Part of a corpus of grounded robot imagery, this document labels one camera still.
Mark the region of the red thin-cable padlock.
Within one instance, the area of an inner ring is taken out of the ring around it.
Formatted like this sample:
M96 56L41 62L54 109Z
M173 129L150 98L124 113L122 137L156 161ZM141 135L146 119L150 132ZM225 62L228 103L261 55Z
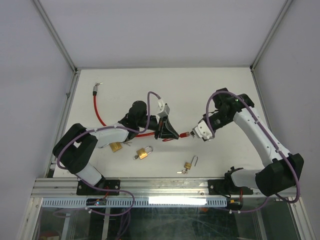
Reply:
M168 141L172 141L172 140L178 140L178 139L180 139L180 138L187 138L187 137L188 137L188 133L189 133L189 132L183 132L183 133L181 133L181 134L179 135L178 138L166 138L166 139L163 139L162 141L163 141L163 142L168 142Z

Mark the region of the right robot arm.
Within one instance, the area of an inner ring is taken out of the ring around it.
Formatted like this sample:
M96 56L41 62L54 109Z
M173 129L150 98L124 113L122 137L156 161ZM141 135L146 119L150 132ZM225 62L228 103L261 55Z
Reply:
M223 181L213 188L227 195L244 188L258 189L269 197L296 187L299 194L304 159L299 153L292 154L276 139L258 115L254 102L246 94L236 95L227 88L213 93L206 106L211 102L215 111L207 110L190 134L206 142L215 138L217 130L235 123L252 143L264 166L263 169L231 167Z

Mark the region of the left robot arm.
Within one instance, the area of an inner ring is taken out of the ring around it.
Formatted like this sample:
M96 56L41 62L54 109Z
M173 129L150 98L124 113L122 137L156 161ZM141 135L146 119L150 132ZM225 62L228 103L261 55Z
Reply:
M52 154L71 174L80 178L93 194L107 186L106 178L89 163L96 148L124 143L138 136L141 128L154 132L155 139L179 139L169 121L169 107L164 104L157 115L147 115L147 104L135 101L128 113L108 129L94 130L75 123L53 147Z

